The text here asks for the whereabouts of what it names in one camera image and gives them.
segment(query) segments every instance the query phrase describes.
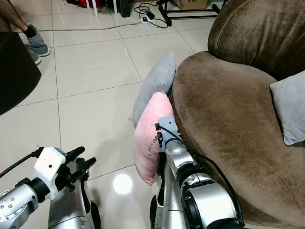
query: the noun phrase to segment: person's foot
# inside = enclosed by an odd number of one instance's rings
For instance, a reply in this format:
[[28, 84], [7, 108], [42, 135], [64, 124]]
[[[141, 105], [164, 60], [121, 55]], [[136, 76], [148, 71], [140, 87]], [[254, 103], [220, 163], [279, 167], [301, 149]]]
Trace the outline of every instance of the person's foot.
[[47, 56], [50, 54], [50, 50], [44, 41], [44, 39], [39, 34], [38, 29], [33, 24], [28, 24], [28, 27], [34, 29], [36, 35], [33, 37], [28, 37], [29, 45], [34, 52], [36, 52], [39, 56]]
[[32, 60], [35, 62], [36, 65], [40, 64], [41, 63], [41, 58], [39, 55], [37, 55], [36, 52], [34, 52], [32, 49], [28, 49], [29, 51], [29, 54], [32, 58]]

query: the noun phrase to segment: floor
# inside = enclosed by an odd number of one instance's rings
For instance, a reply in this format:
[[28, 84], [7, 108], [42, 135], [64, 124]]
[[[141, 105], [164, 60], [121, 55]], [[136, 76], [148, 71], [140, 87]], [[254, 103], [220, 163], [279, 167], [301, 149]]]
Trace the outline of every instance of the floor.
[[[95, 18], [92, 9], [65, 0], [11, 2], [22, 19], [39, 30], [108, 28], [139, 21], [134, 12], [122, 18], [107, 8], [99, 9], [99, 18]], [[161, 18], [156, 7], [151, 11]], [[84, 146], [83, 157], [97, 158], [88, 186], [99, 206], [102, 228], [150, 228], [149, 206], [155, 187], [147, 186], [135, 168], [134, 127], [128, 117], [152, 67], [170, 50], [177, 66], [186, 57], [207, 50], [213, 21], [177, 20], [168, 29], [139, 24], [102, 31], [42, 31], [51, 54], [42, 58], [42, 77], [34, 91], [0, 117], [0, 169], [36, 145], [64, 151]], [[32, 177], [34, 163], [30, 159], [2, 178], [1, 190]], [[118, 190], [122, 177], [126, 181], [122, 175], [130, 177], [128, 193]], [[48, 203], [41, 204], [22, 228], [47, 228]]]

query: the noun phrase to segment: gray pillow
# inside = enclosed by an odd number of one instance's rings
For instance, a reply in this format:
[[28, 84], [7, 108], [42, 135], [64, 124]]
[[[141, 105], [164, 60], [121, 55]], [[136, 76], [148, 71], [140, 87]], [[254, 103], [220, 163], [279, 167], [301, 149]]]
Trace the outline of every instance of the gray pillow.
[[290, 146], [305, 140], [305, 71], [270, 85], [281, 120], [284, 143]]
[[155, 92], [170, 93], [176, 61], [173, 51], [164, 56], [143, 81], [139, 95], [133, 105], [133, 123], [137, 126], [140, 117]]

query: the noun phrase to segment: black stand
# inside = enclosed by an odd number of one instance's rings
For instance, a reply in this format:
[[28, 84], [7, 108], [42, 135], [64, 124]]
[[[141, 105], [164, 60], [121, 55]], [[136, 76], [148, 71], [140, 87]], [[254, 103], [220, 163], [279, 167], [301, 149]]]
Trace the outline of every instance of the black stand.
[[[161, 15], [163, 16], [164, 20], [166, 21], [166, 24], [168, 26], [172, 26], [172, 19], [187, 19], [187, 18], [216, 18], [217, 15], [202, 15], [202, 16], [176, 16], [176, 17], [169, 17], [169, 13], [185, 13], [185, 12], [216, 12], [217, 14], [220, 12], [220, 9], [217, 5], [213, 4], [212, 9], [204, 9], [204, 10], [167, 10], [167, 3], [170, 0], [160, 0], [157, 2], [157, 5], [159, 6], [159, 11]], [[221, 8], [224, 7], [228, 0], [223, 1], [223, 5]]]

